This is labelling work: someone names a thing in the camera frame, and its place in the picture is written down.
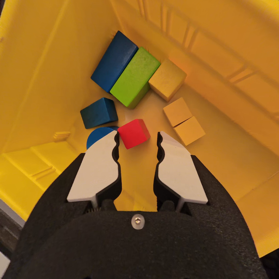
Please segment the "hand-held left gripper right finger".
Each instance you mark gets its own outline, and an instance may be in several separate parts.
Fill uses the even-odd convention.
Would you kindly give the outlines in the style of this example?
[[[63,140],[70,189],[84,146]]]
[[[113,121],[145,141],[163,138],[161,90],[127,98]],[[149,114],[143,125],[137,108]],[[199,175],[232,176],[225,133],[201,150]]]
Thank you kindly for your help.
[[[153,191],[157,209],[166,201],[181,212],[185,203],[207,204],[208,198],[190,152],[164,131],[157,133],[157,160]]]

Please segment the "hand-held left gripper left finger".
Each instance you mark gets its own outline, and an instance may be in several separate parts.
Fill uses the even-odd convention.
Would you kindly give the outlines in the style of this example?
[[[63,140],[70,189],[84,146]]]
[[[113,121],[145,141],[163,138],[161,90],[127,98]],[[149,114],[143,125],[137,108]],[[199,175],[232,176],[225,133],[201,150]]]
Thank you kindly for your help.
[[[90,201],[98,210],[104,200],[114,201],[120,196],[119,144],[119,133],[113,130],[91,145],[68,193],[68,202]]]

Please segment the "blue half-cylinder block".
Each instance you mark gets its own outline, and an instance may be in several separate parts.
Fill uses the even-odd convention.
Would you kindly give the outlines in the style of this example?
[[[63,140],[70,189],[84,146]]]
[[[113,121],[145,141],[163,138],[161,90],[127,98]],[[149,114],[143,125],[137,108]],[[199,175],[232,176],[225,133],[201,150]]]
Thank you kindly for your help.
[[[99,127],[93,130],[88,136],[86,142],[86,149],[89,149],[95,142],[105,137],[107,134],[112,132],[113,130],[117,131],[119,129],[118,126],[107,126],[107,127]]]

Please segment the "large yellow wooden block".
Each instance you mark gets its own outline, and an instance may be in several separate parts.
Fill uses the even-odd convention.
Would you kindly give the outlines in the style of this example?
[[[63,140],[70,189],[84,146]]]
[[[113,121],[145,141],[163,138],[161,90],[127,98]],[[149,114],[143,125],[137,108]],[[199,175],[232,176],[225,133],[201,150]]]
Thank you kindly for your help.
[[[194,116],[176,125],[174,130],[185,146],[206,135],[204,129]]]

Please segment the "red wooden cube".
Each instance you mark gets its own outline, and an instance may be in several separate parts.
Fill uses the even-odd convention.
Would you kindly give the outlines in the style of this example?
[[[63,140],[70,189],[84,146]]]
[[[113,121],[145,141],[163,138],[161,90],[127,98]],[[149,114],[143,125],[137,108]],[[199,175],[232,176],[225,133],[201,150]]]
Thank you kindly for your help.
[[[142,144],[151,137],[143,119],[134,119],[119,127],[117,131],[126,149]]]

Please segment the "blue rectangular block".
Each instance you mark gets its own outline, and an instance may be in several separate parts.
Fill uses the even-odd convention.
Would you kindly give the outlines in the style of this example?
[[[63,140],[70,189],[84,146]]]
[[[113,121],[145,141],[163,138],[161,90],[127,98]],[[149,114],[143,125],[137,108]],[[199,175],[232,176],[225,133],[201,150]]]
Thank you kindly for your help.
[[[118,121],[114,101],[101,98],[80,111],[85,129]]]

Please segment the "green wooden block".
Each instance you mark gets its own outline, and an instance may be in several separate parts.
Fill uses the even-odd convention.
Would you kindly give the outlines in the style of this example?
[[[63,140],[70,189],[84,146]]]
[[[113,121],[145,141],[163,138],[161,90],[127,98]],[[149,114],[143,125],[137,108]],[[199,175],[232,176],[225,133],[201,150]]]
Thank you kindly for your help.
[[[150,89],[149,80],[160,65],[152,54],[140,47],[110,93],[125,107],[134,109]]]

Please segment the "yellow plastic bin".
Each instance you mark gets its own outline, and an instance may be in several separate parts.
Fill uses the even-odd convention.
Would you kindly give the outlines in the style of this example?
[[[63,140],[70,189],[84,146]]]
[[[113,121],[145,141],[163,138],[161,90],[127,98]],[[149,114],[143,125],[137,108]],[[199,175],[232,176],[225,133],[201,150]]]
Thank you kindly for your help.
[[[80,110],[106,97],[122,126],[118,210],[155,211],[158,131],[179,141],[150,90],[128,109],[90,77],[117,31],[184,72],[183,97],[205,135],[186,148],[236,202],[260,257],[278,248],[278,1],[6,1],[1,14],[1,199],[23,220],[82,152]]]

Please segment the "dark blue wooden block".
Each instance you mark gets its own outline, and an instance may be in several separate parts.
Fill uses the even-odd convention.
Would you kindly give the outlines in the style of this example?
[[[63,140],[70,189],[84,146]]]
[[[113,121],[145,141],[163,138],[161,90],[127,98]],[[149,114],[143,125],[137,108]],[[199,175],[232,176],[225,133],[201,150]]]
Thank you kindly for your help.
[[[117,31],[91,75],[91,80],[110,94],[110,90],[138,49],[138,46],[127,36],[121,31]]]

